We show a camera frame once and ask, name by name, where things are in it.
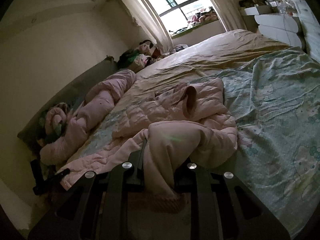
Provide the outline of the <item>dark green headboard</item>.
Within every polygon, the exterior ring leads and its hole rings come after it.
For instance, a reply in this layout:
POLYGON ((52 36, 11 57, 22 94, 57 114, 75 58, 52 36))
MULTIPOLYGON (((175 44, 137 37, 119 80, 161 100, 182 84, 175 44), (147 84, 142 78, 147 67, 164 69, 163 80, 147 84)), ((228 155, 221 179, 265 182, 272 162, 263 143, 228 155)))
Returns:
POLYGON ((95 66, 89 68, 70 83, 65 85, 55 94, 40 110, 31 118, 26 126, 18 133, 18 139, 22 140, 34 155, 39 154, 41 146, 37 142, 40 137, 39 119, 58 103, 64 102, 75 109, 80 106, 89 90, 117 71, 116 62, 112 59, 104 59, 95 66))

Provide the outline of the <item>right white curtain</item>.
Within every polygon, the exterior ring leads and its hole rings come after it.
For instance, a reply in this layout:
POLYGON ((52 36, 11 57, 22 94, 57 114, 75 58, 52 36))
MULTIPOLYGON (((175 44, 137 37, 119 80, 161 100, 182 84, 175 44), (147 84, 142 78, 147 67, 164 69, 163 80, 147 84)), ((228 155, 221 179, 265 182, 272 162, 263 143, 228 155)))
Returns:
POLYGON ((210 0, 224 29, 228 31, 236 29, 247 30, 244 20, 233 0, 210 0))

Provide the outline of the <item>rolled pink duvet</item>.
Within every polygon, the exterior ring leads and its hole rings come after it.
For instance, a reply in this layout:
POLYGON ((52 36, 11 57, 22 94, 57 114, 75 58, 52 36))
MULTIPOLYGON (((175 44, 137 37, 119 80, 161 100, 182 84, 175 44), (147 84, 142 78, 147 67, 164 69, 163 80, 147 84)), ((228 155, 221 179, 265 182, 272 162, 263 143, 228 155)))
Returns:
POLYGON ((136 74, 121 70, 97 83, 86 94, 75 113, 69 111, 63 135, 42 144, 40 160, 44 165, 57 165, 68 160, 88 139, 91 130, 114 109, 116 103, 136 81, 136 74))

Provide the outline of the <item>pink quilted coat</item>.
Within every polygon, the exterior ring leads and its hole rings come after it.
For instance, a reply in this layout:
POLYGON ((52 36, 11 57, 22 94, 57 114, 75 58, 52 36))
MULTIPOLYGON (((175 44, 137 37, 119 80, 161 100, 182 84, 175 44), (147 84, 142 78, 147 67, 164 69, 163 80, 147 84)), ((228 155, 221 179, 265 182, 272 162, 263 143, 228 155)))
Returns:
POLYGON ((238 147, 235 118, 223 103, 223 81, 181 83, 129 107, 111 141, 100 151, 71 161, 61 181, 68 190, 87 171, 105 173, 143 151, 148 202, 157 212, 180 212, 187 200, 175 187, 174 173, 187 159, 206 167, 222 165, 238 147))

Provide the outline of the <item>white dresser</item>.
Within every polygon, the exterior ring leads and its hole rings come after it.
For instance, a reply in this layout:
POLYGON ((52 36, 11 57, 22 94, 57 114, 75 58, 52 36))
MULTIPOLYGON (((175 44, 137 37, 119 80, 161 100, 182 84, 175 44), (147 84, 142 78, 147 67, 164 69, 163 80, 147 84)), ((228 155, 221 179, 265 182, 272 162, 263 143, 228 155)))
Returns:
POLYGON ((302 26, 292 0, 241 0, 247 29, 292 47, 305 48, 302 26))

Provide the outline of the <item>floral pillow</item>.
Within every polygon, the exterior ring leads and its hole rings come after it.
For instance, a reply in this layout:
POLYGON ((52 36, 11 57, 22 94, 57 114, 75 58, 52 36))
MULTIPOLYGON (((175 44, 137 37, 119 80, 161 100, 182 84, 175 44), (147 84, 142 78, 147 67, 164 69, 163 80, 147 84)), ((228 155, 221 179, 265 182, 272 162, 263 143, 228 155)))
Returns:
POLYGON ((63 135, 67 126, 70 107, 61 102, 43 112, 38 120, 37 140, 54 141, 63 135))

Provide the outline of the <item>white drawer cabinet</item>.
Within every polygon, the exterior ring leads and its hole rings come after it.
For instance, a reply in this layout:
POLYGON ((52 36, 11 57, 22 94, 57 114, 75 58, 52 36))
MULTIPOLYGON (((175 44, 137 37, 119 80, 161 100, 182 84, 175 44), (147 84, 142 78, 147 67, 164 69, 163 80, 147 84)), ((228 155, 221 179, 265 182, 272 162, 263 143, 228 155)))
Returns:
POLYGON ((319 23, 305 0, 293 0, 302 25, 307 53, 319 62, 319 23))

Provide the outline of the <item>pile of clothes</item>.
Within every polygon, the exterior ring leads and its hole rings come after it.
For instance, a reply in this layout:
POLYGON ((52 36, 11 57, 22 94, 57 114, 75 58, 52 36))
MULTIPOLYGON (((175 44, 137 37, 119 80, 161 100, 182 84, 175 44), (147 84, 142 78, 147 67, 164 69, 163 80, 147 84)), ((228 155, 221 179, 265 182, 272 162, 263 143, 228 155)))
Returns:
POLYGON ((116 62, 116 67, 118 70, 129 69, 137 73, 165 57, 166 54, 162 54, 150 40, 144 40, 135 49, 125 51, 116 62))

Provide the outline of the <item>stuffed toys on windowsill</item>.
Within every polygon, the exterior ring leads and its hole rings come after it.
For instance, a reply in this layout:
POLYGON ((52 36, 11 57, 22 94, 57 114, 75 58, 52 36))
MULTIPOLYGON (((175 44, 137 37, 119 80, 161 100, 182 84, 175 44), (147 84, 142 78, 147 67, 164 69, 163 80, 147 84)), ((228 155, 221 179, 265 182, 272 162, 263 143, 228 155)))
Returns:
POLYGON ((201 9, 199 12, 196 12, 191 16, 191 18, 187 21, 189 28, 194 28, 198 25, 204 25, 210 22, 218 21, 219 18, 217 16, 216 11, 213 7, 207 7, 201 9))

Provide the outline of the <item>left white curtain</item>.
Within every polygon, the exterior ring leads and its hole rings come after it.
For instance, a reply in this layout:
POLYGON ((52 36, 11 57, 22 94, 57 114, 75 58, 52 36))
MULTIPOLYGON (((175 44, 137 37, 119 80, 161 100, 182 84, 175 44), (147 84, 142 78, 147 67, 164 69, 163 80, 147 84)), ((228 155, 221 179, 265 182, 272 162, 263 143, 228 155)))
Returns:
POLYGON ((162 53, 173 49, 172 39, 149 0, 121 0, 131 16, 145 31, 149 39, 155 42, 162 53))

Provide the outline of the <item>beige bed sheet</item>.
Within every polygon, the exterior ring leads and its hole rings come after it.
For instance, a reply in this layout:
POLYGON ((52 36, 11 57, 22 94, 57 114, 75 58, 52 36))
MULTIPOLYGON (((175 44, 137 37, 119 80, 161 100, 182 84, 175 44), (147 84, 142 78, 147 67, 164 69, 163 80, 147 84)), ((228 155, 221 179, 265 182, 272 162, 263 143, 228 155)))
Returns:
POLYGON ((115 111, 180 82, 208 76, 221 69, 236 68, 261 55, 288 47, 243 29, 215 35, 139 71, 136 82, 117 103, 115 111))

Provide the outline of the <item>green patterned bed sheet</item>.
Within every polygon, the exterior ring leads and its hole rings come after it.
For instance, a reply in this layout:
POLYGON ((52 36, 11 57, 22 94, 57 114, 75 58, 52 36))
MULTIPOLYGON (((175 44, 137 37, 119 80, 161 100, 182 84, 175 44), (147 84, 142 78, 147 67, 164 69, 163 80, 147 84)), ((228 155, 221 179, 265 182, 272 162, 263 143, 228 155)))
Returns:
MULTIPOLYGON (((238 129, 236 151, 215 168, 229 168, 297 237, 319 204, 319 64, 289 48, 185 83, 215 77, 238 129)), ((108 144, 129 107, 114 109, 68 163, 108 144)))

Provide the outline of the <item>white curtain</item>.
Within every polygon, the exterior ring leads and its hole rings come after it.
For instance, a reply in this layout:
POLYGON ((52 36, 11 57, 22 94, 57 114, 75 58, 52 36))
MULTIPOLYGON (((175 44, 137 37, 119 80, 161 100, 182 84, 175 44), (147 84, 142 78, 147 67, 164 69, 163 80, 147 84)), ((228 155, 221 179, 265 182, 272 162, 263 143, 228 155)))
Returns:
POLYGON ((210 0, 224 29, 228 31, 236 29, 247 30, 244 20, 233 0, 210 0))
POLYGON ((173 49, 172 39, 149 0, 121 0, 131 16, 145 31, 149 39, 155 42, 162 53, 173 49))

